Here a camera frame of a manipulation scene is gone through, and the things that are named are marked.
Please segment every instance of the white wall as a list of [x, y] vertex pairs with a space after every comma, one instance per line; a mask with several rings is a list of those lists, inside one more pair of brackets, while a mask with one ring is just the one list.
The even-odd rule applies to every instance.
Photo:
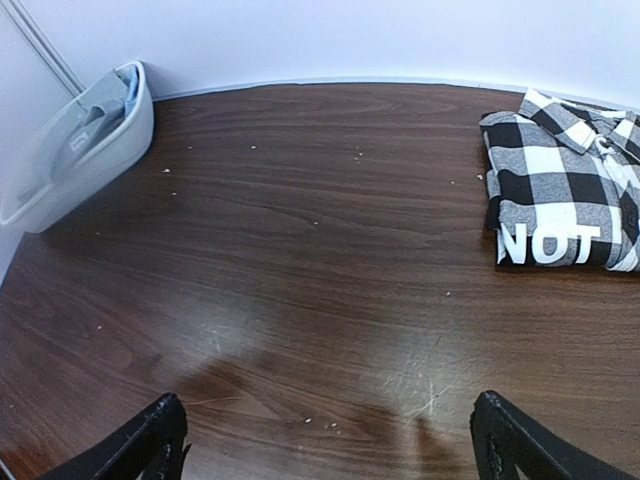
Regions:
[[[70, 99], [0, 9], [0, 192], [20, 148]], [[0, 285], [21, 238], [0, 227]]]
[[23, 0], [85, 84], [149, 62], [156, 97], [289, 79], [444, 78], [640, 107], [628, 0]]

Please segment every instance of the laundry basket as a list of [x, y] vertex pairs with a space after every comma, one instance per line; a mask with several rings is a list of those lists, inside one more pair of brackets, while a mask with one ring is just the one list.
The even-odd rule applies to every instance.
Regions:
[[153, 121], [142, 63], [109, 72], [27, 146], [1, 197], [0, 226], [49, 228], [144, 155]]

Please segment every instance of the scratch on floor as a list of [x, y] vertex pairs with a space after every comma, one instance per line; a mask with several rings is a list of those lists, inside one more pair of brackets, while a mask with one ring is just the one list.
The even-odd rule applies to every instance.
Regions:
[[397, 377], [397, 382], [396, 382], [396, 386], [393, 389], [393, 394], [395, 395], [396, 398], [400, 397], [400, 393], [402, 392], [402, 388], [404, 388], [404, 372], [401, 372], [398, 377]]
[[344, 363], [345, 360], [347, 359], [347, 355], [349, 355], [350, 353], [357, 354], [358, 352], [356, 351], [356, 347], [360, 345], [363, 341], [364, 341], [364, 338], [359, 338], [351, 345], [350, 348], [343, 349], [342, 356], [340, 357], [340, 363]]
[[433, 415], [433, 399], [433, 379], [431, 372], [429, 372], [429, 416]]
[[432, 349], [435, 349], [438, 347], [438, 344], [440, 343], [440, 340], [442, 340], [442, 334], [438, 335], [438, 339], [436, 340], [436, 343], [433, 347], [431, 347]]
[[215, 403], [215, 402], [223, 402], [225, 400], [243, 400], [244, 397], [222, 397], [222, 398], [210, 398], [209, 400], [201, 400], [199, 402], [185, 402], [183, 405], [185, 407], [190, 407], [194, 405], [204, 405], [205, 403]]
[[384, 385], [382, 385], [382, 388], [386, 387], [387, 385], [389, 385], [389, 382], [393, 379], [393, 375], [389, 375], [387, 377], [387, 381], [384, 382]]
[[447, 390], [449, 390], [451, 387], [453, 386], [453, 384], [451, 385], [447, 385], [446, 387], [444, 387], [440, 393], [438, 393], [437, 395], [433, 395], [433, 393], [431, 393], [431, 398], [429, 399], [429, 401], [426, 403], [426, 405], [424, 405], [423, 407], [418, 408], [417, 410], [414, 410], [413, 412], [410, 412], [408, 414], [408, 416], [410, 417], [410, 420], [414, 420], [416, 417], [418, 417], [418, 415], [420, 415], [422, 412], [424, 412], [427, 408], [429, 409], [429, 416], [433, 415], [433, 404], [435, 403], [435, 401], [441, 396], [443, 395]]

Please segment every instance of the dark wood laminate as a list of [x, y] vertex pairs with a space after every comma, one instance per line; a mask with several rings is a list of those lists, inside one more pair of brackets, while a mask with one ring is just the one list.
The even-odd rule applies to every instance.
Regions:
[[639, 475], [638, 276], [493, 266], [477, 121], [518, 102], [324, 85], [157, 104], [143, 161], [19, 250], [0, 454], [30, 478], [172, 390], [187, 479], [471, 479], [493, 388]]

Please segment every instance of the plaid shirt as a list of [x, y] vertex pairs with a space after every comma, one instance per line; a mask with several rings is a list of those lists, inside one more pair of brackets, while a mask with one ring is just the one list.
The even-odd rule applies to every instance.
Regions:
[[640, 270], [640, 119], [525, 94], [480, 122], [498, 264]]

